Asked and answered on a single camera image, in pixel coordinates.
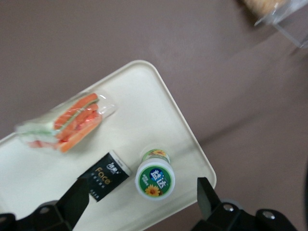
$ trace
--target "white tray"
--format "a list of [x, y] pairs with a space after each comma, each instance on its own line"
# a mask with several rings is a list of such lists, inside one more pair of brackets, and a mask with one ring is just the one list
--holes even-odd
[[[60, 199], [112, 149], [133, 174], [100, 202], [91, 199], [76, 231], [144, 230], [196, 202], [197, 177], [215, 187], [213, 168], [154, 66], [133, 61], [86, 90], [107, 92], [118, 110], [68, 153], [28, 148], [14, 134], [0, 141], [0, 213], [21, 219]], [[153, 142], [168, 148], [176, 176], [174, 192], [161, 202], [144, 199], [134, 184], [141, 150]]]

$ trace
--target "container lid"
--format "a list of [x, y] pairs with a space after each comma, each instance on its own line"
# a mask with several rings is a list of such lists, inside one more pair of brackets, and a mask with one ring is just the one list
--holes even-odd
[[144, 161], [138, 168], [135, 184], [138, 192], [149, 200], [168, 197], [175, 185], [175, 175], [168, 162], [158, 158]]

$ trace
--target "green label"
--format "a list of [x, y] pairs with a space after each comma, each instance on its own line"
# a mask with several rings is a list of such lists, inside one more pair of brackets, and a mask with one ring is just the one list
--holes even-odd
[[171, 187], [169, 172], [163, 167], [147, 167], [139, 176], [139, 186], [148, 196], [157, 197], [167, 193]]
[[152, 149], [148, 151], [146, 154], [144, 154], [142, 161], [145, 161], [147, 159], [151, 158], [159, 158], [167, 161], [170, 164], [170, 158], [167, 155], [167, 153], [161, 149]]

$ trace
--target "brown floor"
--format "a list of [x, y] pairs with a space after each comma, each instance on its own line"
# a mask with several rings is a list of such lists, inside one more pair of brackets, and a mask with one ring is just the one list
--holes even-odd
[[[236, 0], [0, 1], [0, 136], [120, 68], [151, 62], [216, 171], [216, 192], [305, 229], [308, 50]], [[190, 230], [193, 205], [148, 231]]]

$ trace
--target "plastic bag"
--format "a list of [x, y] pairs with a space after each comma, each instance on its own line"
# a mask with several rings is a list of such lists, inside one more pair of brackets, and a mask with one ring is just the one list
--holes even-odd
[[243, 0], [260, 22], [277, 24], [308, 3], [308, 0]]
[[32, 148], [50, 147], [65, 153], [115, 110], [106, 96], [82, 92], [41, 117], [17, 125], [15, 131]]

